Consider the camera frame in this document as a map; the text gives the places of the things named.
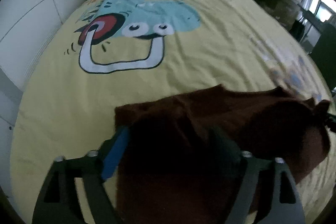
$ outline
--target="brown cloth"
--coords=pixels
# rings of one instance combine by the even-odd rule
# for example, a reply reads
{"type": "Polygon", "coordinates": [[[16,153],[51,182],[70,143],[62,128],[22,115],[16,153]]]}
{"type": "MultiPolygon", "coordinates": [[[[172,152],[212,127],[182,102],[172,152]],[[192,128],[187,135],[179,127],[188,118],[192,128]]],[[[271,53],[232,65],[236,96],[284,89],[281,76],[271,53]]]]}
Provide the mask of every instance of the brown cloth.
{"type": "MultiPolygon", "coordinates": [[[[118,168],[117,210],[127,224],[207,224],[225,218],[241,178],[216,175],[209,128],[255,157],[284,158],[296,183],[327,156],[329,102],[282,88],[242,93],[221,85],[115,109],[131,140],[118,168]]],[[[250,211],[257,209],[258,194],[250,211]]]]}

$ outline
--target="cartoon face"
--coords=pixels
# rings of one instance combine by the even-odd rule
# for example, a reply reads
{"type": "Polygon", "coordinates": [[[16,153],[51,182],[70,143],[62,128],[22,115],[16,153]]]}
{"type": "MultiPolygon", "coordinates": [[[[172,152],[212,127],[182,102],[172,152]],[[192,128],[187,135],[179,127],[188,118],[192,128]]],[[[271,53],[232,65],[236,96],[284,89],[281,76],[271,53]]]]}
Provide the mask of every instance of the cartoon face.
{"type": "Polygon", "coordinates": [[[164,37],[175,32],[187,32],[200,25],[198,13],[181,1],[102,0],[82,15],[89,23],[78,29],[80,67],[89,73],[112,73],[120,70],[148,69],[158,66],[164,57],[164,37]],[[109,37],[134,37],[151,40],[147,58],[95,63],[91,46],[109,37]]]}
{"type": "Polygon", "coordinates": [[[190,6],[175,1],[148,1],[134,4],[130,0],[117,0],[114,5],[105,0],[97,16],[79,29],[78,44],[81,68],[90,73],[112,73],[120,70],[147,69],[158,66],[164,57],[164,37],[176,31],[191,31],[200,25],[198,13],[190,6]],[[92,60],[91,45],[108,37],[134,37],[151,39],[147,58],[98,64],[92,60]]]}

